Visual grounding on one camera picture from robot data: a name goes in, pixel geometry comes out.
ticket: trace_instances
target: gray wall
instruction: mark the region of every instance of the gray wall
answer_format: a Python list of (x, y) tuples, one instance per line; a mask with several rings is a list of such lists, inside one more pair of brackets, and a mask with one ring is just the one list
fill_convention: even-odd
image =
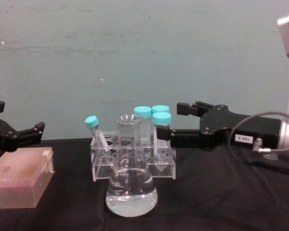
[(67, 139), (138, 105), (169, 105), (177, 128), (198, 127), (177, 102), (286, 111), (288, 14), (289, 0), (0, 0), (0, 118)]

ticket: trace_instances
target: blue cap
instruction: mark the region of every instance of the blue cap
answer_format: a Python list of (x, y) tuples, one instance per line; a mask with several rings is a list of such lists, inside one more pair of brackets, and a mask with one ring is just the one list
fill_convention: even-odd
[(170, 109), (168, 106), (165, 105), (156, 105), (152, 107), (152, 114), (156, 112), (168, 112), (170, 113)]
[(93, 128), (96, 125), (98, 125), (98, 119), (96, 116), (90, 116), (90, 117), (86, 118), (85, 123), (86, 123), (87, 127)]
[(157, 125), (171, 124), (171, 114), (168, 112), (156, 112), (153, 114), (153, 123)]
[(134, 113), (143, 116), (144, 118), (150, 118), (152, 116), (151, 107), (140, 106), (134, 108)]

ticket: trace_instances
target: test tube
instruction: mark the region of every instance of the test tube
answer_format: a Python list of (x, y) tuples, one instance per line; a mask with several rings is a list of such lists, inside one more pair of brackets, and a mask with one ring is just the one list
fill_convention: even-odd
[(90, 131), (93, 135), (93, 138), (95, 139), (95, 142), (97, 142), (98, 145), (103, 146), (105, 160), (110, 166), (112, 166), (113, 158), (111, 156), (110, 148), (109, 148), (107, 141), (106, 141), (106, 139), (105, 139), (105, 137), (104, 137), (104, 135), (100, 129), (99, 121), (98, 121), (97, 117), (96, 116), (90, 116), (90, 117), (86, 118), (85, 124), (90, 129)]
[(170, 108), (165, 105), (155, 105), (152, 107), (152, 114), (156, 112), (168, 112), (170, 113)]
[(152, 110), (151, 107), (139, 106), (134, 108), (134, 113), (141, 115), (143, 120), (140, 123), (140, 142), (142, 146), (151, 144), (152, 133)]
[(157, 138), (156, 126), (170, 126), (171, 114), (167, 112), (157, 112), (153, 114), (154, 131), (154, 159), (157, 161), (156, 167), (163, 171), (168, 163), (169, 141), (159, 140)]

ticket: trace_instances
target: label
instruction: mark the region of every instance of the label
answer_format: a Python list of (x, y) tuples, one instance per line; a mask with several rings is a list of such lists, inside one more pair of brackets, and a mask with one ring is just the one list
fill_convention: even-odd
[(254, 138), (252, 136), (244, 136), (236, 134), (235, 141), (242, 143), (253, 143)]

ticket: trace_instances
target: test tube rack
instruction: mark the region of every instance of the test tube rack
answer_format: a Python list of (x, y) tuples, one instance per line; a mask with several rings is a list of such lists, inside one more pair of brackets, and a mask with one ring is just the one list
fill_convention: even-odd
[[(118, 148), (118, 133), (115, 131), (103, 132), (103, 135), (109, 145), (112, 157), (115, 159)], [(130, 145), (131, 141), (126, 139), (126, 143), (123, 146)], [(154, 159), (154, 146), (148, 145), (142, 147), (145, 156), (147, 156), (147, 162), (151, 171), (151, 175), (154, 178), (173, 178), (175, 179), (175, 148), (165, 146), (163, 148), (168, 149), (168, 161), (163, 163), (164, 169), (161, 171), (157, 168), (160, 164)], [(103, 146), (99, 146), (95, 139), (92, 139), (90, 144), (91, 151), (91, 164), (92, 164), (92, 176), (93, 181), (98, 179), (109, 179), (113, 173), (111, 166), (106, 162), (104, 158), (105, 149)]]

